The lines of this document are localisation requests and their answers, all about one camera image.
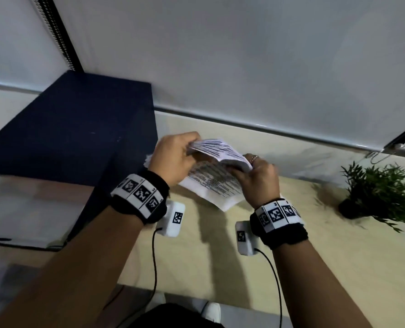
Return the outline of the person's left hand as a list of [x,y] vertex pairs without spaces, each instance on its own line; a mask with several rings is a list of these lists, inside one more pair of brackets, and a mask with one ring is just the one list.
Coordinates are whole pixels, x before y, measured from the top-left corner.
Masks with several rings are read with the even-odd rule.
[[175,151],[175,135],[167,135],[157,143],[147,169],[173,187],[187,177],[196,163],[193,155],[178,154]]

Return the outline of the green artificial plant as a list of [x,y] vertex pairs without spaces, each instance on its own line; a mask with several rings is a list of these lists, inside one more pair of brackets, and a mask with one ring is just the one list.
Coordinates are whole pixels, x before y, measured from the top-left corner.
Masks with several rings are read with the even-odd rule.
[[397,164],[362,167],[353,162],[342,170],[347,198],[360,207],[363,217],[373,217],[402,232],[397,225],[405,224],[405,169]]

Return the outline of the person's right forearm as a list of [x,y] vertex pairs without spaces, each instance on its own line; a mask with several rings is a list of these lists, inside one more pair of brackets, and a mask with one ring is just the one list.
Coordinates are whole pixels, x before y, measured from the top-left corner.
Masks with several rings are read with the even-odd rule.
[[272,253],[293,328],[373,328],[309,240]]

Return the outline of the grey flat board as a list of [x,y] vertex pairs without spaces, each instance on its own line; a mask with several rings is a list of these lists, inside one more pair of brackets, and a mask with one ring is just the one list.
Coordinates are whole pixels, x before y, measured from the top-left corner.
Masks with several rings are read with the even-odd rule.
[[0,244],[57,251],[94,188],[0,175]]

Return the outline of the white roller blind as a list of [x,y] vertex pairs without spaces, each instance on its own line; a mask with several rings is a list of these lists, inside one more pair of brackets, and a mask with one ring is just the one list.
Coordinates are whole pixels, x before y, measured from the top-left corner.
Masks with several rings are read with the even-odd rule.
[[0,86],[44,91],[69,67],[33,0],[0,0]]
[[84,71],[165,110],[380,150],[405,131],[405,0],[53,0]]

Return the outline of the person's right hand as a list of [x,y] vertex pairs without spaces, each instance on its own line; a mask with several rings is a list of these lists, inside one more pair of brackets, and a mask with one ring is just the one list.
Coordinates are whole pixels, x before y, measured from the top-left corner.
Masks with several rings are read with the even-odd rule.
[[258,155],[245,154],[244,157],[253,169],[246,173],[246,178],[237,178],[247,203],[253,208],[259,207],[280,198],[279,174],[274,164]]

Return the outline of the black plant pot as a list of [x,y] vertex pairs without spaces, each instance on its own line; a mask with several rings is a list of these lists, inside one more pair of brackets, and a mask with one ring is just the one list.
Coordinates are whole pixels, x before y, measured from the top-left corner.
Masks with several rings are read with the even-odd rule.
[[349,198],[338,205],[339,213],[346,219],[354,220],[363,217],[360,207]]

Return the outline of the black trousers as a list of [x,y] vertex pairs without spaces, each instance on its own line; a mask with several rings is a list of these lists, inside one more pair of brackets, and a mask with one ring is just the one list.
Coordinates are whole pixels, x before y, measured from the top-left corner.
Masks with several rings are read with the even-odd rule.
[[225,328],[214,323],[200,313],[176,303],[156,306],[135,319],[127,328]]

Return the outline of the person's left forearm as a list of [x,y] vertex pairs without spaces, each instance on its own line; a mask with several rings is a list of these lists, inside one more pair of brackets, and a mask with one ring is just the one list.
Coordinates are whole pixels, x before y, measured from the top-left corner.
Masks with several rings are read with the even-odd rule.
[[104,209],[0,313],[0,328],[84,328],[115,288],[144,224]]

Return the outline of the black marker wristband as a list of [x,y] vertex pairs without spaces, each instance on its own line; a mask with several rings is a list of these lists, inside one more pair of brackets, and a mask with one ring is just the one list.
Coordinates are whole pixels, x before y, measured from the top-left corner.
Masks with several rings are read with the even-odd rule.
[[110,206],[118,213],[137,216],[144,225],[159,222],[167,213],[170,187],[148,170],[128,175],[112,192]]
[[284,198],[277,198],[255,209],[250,216],[252,233],[271,250],[308,240],[304,221],[297,209]]

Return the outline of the white shoe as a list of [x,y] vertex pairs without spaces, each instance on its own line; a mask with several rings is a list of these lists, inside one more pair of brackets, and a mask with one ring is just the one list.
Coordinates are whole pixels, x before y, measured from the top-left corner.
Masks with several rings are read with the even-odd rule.
[[201,317],[216,324],[221,323],[221,306],[219,303],[207,301],[201,311]]
[[149,301],[149,303],[147,304],[147,306],[145,307],[145,313],[153,310],[154,308],[156,308],[159,305],[163,305],[166,304],[166,296],[164,292],[156,292],[151,300]]

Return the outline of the white printed paper leaflet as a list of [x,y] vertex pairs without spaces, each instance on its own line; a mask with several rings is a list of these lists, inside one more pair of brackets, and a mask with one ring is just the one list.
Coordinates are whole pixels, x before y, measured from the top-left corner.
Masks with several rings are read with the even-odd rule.
[[249,161],[231,145],[221,139],[203,139],[187,146],[187,154],[200,154],[188,176],[179,185],[210,203],[223,212],[244,200],[238,180],[227,171],[233,167],[249,173],[253,167]]

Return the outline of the dark blue box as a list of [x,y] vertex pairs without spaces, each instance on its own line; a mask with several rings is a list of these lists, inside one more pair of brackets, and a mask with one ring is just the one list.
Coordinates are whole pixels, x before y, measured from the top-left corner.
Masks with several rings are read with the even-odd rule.
[[0,175],[94,188],[66,244],[156,142],[150,83],[67,71],[0,130]]

